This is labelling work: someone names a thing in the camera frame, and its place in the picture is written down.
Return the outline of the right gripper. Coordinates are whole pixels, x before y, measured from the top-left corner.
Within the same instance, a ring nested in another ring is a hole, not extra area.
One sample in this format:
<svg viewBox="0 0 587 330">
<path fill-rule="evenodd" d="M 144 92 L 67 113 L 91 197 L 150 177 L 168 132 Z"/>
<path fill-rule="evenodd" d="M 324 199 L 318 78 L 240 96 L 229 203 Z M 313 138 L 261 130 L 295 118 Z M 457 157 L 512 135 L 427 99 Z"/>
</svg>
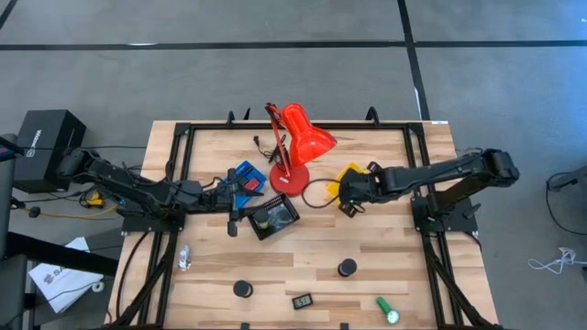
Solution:
<svg viewBox="0 0 587 330">
<path fill-rule="evenodd" d="M 359 173 L 353 169 L 348 169 L 340 179 L 341 184 L 338 189 L 338 199 L 341 204 L 352 203 L 378 203 L 380 195 L 377 190 L 377 183 L 370 174 Z"/>
</svg>

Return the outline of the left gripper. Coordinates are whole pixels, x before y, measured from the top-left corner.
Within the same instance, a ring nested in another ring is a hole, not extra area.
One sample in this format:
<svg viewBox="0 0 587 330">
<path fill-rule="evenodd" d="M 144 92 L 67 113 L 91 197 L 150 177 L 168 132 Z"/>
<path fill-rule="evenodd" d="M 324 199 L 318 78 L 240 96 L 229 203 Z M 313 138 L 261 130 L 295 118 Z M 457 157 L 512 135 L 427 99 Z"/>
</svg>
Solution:
<svg viewBox="0 0 587 330">
<path fill-rule="evenodd" d="M 240 183 L 221 183 L 214 189 L 202 193 L 202 208 L 208 213 L 230 213 L 238 209 L 237 195 L 255 197 L 263 196 L 264 193 L 248 189 Z M 258 207 L 244 207 L 238 211 L 241 215 L 251 215 L 258 211 Z"/>
</svg>

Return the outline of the black cylinder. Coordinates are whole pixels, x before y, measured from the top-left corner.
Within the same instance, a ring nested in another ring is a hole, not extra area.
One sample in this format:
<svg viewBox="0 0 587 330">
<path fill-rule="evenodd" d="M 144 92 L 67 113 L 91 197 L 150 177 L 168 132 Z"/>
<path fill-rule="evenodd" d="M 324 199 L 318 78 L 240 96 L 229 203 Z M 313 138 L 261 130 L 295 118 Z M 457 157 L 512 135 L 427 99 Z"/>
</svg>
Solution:
<svg viewBox="0 0 587 330">
<path fill-rule="evenodd" d="M 340 277 L 347 278 L 353 275 L 357 269 L 358 265 L 355 259 L 345 258 L 338 264 L 337 272 Z"/>
</svg>

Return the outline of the yellow plastic basket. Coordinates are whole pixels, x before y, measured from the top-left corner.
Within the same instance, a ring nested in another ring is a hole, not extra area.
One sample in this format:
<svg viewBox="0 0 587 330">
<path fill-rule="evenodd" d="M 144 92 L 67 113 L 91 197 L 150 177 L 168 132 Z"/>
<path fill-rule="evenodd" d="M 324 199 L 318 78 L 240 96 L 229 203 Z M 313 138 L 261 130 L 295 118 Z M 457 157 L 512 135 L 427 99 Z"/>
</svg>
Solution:
<svg viewBox="0 0 587 330">
<path fill-rule="evenodd" d="M 348 170 L 354 170 L 358 173 L 368 173 L 368 170 L 358 163 L 351 161 L 349 162 L 338 174 L 337 178 L 327 185 L 327 192 L 330 197 L 338 197 L 339 182 L 346 174 Z"/>
</svg>

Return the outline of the blue plastic basket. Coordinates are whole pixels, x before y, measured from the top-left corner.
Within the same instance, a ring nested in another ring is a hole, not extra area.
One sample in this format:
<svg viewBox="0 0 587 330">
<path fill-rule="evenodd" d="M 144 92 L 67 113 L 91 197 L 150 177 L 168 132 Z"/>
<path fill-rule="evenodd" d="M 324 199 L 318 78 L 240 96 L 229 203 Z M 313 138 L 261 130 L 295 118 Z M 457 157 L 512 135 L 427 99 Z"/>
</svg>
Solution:
<svg viewBox="0 0 587 330">
<path fill-rule="evenodd" d="M 245 185 L 251 178 L 256 178 L 260 182 L 260 187 L 255 190 L 262 193 L 262 189 L 267 181 L 265 175 L 255 168 L 250 162 L 244 160 L 235 169 L 228 170 L 228 176 L 222 180 L 222 183 L 240 183 Z M 237 195 L 237 207 L 244 208 L 252 197 Z"/>
</svg>

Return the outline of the black plastic basket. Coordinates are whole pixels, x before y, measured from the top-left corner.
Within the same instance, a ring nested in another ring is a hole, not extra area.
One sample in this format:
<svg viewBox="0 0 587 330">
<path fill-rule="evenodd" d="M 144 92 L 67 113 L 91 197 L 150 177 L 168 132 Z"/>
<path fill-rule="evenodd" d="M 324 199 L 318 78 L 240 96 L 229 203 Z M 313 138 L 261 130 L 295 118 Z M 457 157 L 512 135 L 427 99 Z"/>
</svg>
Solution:
<svg viewBox="0 0 587 330">
<path fill-rule="evenodd" d="M 248 216 L 251 227 L 260 241 L 284 230 L 300 219 L 300 215 L 294 208 L 289 197 L 282 193 L 266 203 L 262 204 L 258 210 L 265 209 L 270 216 L 270 226 L 266 230 L 260 230 L 254 220 L 254 214 Z"/>
</svg>

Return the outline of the red desk lamp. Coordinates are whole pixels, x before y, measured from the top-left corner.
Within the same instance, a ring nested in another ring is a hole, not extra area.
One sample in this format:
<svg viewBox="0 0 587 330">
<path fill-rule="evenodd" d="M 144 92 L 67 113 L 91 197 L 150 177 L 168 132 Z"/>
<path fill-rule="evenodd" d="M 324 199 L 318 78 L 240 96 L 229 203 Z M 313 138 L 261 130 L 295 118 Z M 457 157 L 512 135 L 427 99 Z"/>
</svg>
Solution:
<svg viewBox="0 0 587 330">
<path fill-rule="evenodd" d="M 338 142 L 329 132 L 315 126 L 300 104 L 288 104 L 280 110 L 275 104 L 267 103 L 265 110 L 271 118 L 281 159 L 271 168 L 270 185 L 276 193 L 298 196 L 310 181 L 306 164 L 328 153 Z M 278 126 L 290 135 L 288 152 L 281 142 Z"/>
</svg>

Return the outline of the green flashlight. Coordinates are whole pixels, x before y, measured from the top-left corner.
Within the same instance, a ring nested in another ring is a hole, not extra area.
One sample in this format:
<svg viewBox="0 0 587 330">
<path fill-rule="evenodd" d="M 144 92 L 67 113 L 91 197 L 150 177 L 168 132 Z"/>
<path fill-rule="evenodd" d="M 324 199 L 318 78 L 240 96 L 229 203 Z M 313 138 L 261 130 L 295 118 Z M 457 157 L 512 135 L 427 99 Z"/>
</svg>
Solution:
<svg viewBox="0 0 587 330">
<path fill-rule="evenodd" d="M 389 325 L 397 325 L 400 322 L 400 313 L 395 310 L 383 297 L 377 297 L 375 302 L 384 313 L 385 319 Z"/>
</svg>

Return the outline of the white papers on floor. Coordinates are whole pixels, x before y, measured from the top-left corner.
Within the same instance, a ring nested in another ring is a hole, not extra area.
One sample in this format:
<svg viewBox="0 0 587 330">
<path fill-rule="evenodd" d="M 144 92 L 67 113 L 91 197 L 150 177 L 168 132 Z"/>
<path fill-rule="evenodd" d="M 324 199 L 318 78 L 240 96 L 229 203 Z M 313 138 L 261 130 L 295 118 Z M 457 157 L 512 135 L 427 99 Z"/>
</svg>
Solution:
<svg viewBox="0 0 587 330">
<path fill-rule="evenodd" d="M 92 292 L 94 283 L 105 283 L 102 274 L 47 263 L 39 263 L 28 275 L 56 314 L 62 314 L 86 292 Z"/>
</svg>

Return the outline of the black metal stand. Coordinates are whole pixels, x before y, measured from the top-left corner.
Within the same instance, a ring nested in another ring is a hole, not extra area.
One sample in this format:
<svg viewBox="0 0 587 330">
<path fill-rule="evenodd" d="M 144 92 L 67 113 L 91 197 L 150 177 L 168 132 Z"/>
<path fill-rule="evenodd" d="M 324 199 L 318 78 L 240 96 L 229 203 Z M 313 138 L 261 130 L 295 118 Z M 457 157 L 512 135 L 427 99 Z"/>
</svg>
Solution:
<svg viewBox="0 0 587 330">
<path fill-rule="evenodd" d="M 14 134 L 0 136 L 0 265 L 15 259 L 14 264 L 25 270 L 27 261 L 31 259 L 71 270 L 114 276 L 117 260 L 8 230 L 15 159 L 24 154 L 24 150 L 17 146 L 16 141 L 17 137 Z"/>
</svg>

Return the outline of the black cardboard box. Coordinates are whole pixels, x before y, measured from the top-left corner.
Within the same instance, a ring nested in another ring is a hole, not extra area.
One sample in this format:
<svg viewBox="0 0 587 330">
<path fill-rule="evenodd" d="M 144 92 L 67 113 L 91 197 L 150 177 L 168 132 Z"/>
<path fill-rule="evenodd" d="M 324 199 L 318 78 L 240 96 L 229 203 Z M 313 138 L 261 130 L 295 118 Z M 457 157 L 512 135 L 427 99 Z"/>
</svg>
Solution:
<svg viewBox="0 0 587 330">
<path fill-rule="evenodd" d="M 13 186 L 24 193 L 69 189 L 57 169 L 68 149 L 82 145 L 86 125 L 69 110 L 30 110 L 17 134 L 25 154 L 16 160 Z"/>
</svg>

